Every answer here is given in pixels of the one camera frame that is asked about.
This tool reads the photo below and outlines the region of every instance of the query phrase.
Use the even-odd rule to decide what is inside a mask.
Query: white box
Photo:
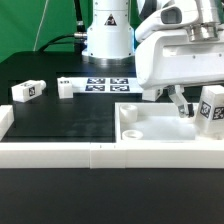
[[[195,125],[203,135],[224,135],[224,87],[204,86]]]
[[[68,78],[58,78],[58,94],[60,99],[73,98],[72,82]]]
[[[12,97],[14,101],[26,102],[42,94],[46,88],[46,83],[41,81],[29,80],[19,85],[13,86]]]
[[[0,141],[14,121],[13,108],[11,105],[0,106]]]

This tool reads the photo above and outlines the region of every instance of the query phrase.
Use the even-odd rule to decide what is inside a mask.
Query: green backdrop
[[[34,50],[46,0],[0,0],[0,62],[19,51]],[[86,27],[92,22],[92,0],[81,0]],[[131,1],[131,26],[139,24],[136,1]],[[73,0],[48,0],[36,49],[49,40],[76,31]],[[72,46],[53,46],[48,50],[72,51]]]

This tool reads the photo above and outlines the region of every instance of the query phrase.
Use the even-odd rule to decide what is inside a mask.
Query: black table surface
[[[60,77],[136,77],[135,66],[97,66],[71,52],[13,54],[0,64],[0,105],[12,104],[15,122],[3,142],[114,142],[115,102],[142,102],[139,93],[74,94],[59,99]],[[12,100],[11,87],[27,80],[45,80],[43,94],[26,103]],[[200,88],[187,89],[195,101]],[[166,94],[159,102],[169,102]]]
[[[61,76],[135,77],[135,68],[102,68],[73,53],[12,55],[0,64],[0,105],[13,104],[15,115],[3,142],[113,142],[114,103],[141,102],[141,94],[59,100]],[[47,82],[43,95],[13,102],[11,86],[31,79]],[[221,169],[1,169],[0,223],[223,224],[223,189]]]

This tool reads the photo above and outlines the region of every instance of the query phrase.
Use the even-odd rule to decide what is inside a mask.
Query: white block
[[[60,99],[73,98],[72,82],[68,78],[58,78],[58,94]]]
[[[112,143],[93,143],[90,168],[125,168],[125,150]]]
[[[90,143],[1,143],[0,168],[89,168]]]
[[[13,108],[11,105],[0,106],[0,141],[14,121]]]
[[[195,125],[203,135],[224,133],[224,87],[203,87]]]
[[[41,81],[29,80],[19,85],[13,86],[12,97],[14,101],[26,102],[42,94],[46,88],[46,83]]]

